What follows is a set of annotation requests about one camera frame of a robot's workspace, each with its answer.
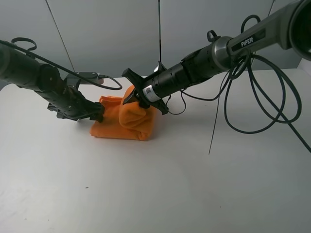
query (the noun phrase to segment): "orange towel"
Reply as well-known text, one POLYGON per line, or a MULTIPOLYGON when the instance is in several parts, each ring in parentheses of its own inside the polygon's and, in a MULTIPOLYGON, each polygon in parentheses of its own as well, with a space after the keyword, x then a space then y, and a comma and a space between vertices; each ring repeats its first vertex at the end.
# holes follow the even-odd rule
POLYGON ((105 107, 102 123, 95 122, 90 130, 94 137, 146 140, 152 132, 156 108, 144 109, 138 102, 123 105, 123 100, 133 91, 131 86, 123 98, 101 96, 100 103, 105 107))

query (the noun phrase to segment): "white tabletop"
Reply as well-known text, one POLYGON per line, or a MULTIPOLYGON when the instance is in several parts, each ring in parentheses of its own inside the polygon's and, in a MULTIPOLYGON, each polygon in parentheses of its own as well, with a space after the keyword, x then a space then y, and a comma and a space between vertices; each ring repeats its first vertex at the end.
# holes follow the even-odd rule
MULTIPOLYGON (((311 78, 301 70, 285 72, 303 100, 294 125, 311 142, 311 78)), ((256 75, 280 102, 272 71, 256 75)), ((213 97, 223 76, 188 92, 213 97)), ((97 101, 100 95, 122 96, 125 89, 82 85, 80 91, 97 101)), ((255 106, 246 73, 230 93, 233 124, 249 130, 269 122, 255 106)), ((295 105, 289 92, 288 99, 290 114, 295 105)), ((216 102, 185 100, 184 114, 159 113, 151 140, 141 142, 94 138, 92 121, 57 119, 33 91, 4 87, 0 232, 310 232, 311 154, 289 127, 279 124, 257 135, 232 131, 224 122, 222 97, 208 155, 216 102)), ((169 106, 172 112, 183 109, 179 94, 169 106)))

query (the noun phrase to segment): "white table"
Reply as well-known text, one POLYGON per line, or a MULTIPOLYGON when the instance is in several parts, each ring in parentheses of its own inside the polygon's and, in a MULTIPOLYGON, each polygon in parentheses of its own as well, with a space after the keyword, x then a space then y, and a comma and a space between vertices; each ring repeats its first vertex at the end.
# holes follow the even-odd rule
MULTIPOLYGON (((311 142, 311 78, 302 70, 286 73, 303 100, 295 126, 311 142)), ((262 86, 280 101, 272 74, 256 71, 262 86)), ((213 97, 222 77, 188 93, 213 97)), ((234 82, 228 110, 244 130, 269 121, 247 79, 243 74, 234 82)), ((92 101, 125 91, 91 85, 80 90, 92 101)), ((4 87, 0 233, 310 232, 311 154, 289 127, 279 124, 257 135, 232 131, 224 122, 222 97, 208 155, 216 102, 185 99, 184 114, 158 114, 152 139, 140 142, 94 138, 92 121, 57 119, 34 92, 4 87)), ((295 110, 290 94, 288 101, 290 114, 295 110)), ((180 95, 173 95, 169 105, 171 111, 182 110, 180 95)))

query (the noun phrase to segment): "robotic arm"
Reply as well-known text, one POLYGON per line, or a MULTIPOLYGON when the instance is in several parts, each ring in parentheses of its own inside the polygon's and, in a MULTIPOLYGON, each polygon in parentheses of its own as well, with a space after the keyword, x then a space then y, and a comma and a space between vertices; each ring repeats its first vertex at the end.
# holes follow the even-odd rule
POLYGON ((311 0, 293 2, 235 38, 217 36, 213 30, 207 33, 207 38, 211 42, 208 46, 169 69, 159 63, 158 71, 146 78, 130 69, 125 70, 122 76, 135 86, 135 90, 124 103, 138 101, 141 107, 151 105, 166 114, 169 110, 162 98, 226 72, 245 54, 249 56, 276 43, 285 50, 293 48, 311 61, 311 0))

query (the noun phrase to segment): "orange cloth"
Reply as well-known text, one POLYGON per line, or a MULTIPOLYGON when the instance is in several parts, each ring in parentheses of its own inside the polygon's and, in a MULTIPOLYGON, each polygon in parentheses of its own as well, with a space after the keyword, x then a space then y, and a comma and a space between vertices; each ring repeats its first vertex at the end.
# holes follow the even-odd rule
POLYGON ((100 103, 105 107, 104 120, 95 122, 90 130, 94 137, 146 140, 152 132, 156 108, 144 109, 138 102, 123 105, 123 100, 133 91, 131 86, 123 98, 101 96, 100 103))

